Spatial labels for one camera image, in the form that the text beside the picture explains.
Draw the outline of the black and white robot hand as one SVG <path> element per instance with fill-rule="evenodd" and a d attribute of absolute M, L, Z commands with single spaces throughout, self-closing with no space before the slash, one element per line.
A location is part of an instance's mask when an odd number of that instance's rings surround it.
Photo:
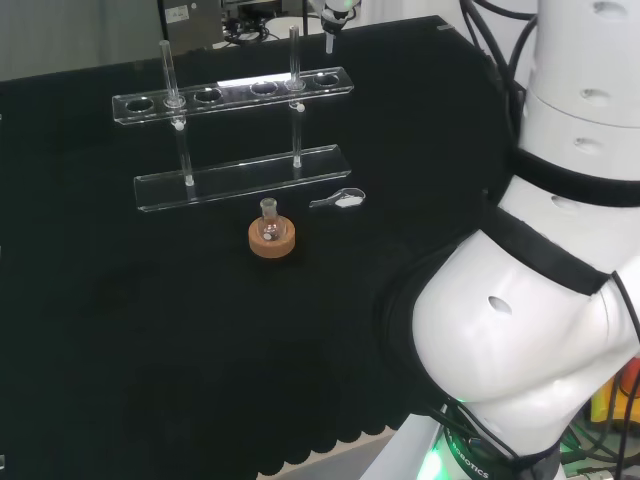
<path fill-rule="evenodd" d="M 337 35 L 349 21 L 360 0 L 310 0 L 310 7 L 319 15 L 321 26 L 327 34 Z"/>

